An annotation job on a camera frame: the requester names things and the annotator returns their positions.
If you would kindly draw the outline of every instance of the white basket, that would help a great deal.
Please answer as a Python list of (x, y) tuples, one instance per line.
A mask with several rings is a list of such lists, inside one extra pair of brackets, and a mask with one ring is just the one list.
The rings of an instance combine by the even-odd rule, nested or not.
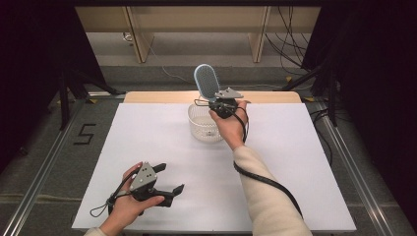
[(215, 122), (209, 116), (208, 106), (191, 104), (188, 107), (188, 120), (191, 134), (199, 141), (214, 143), (223, 139)]

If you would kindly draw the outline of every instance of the background desk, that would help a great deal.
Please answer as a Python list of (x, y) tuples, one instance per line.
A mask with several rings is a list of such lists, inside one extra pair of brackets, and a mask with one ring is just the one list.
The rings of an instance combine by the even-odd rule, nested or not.
[[(182, 100), (178, 92), (175, 97)], [(122, 103), (113, 120), (73, 228), (99, 225), (107, 213), (93, 218), (117, 188), (123, 173), (140, 160), (167, 163), (156, 189), (185, 184), (171, 208), (146, 210), (127, 230), (150, 233), (245, 233), (252, 229), (239, 174), (224, 141), (206, 144), (190, 133), (187, 109), (198, 98), (186, 91), (186, 103)], [(306, 223), (316, 232), (354, 231), (355, 225), (313, 128), (304, 104), (260, 101), (268, 95), (296, 98), (294, 92), (248, 92), (249, 147), (264, 158), (270, 171), (297, 199)], [(135, 92), (150, 99), (155, 92)]]

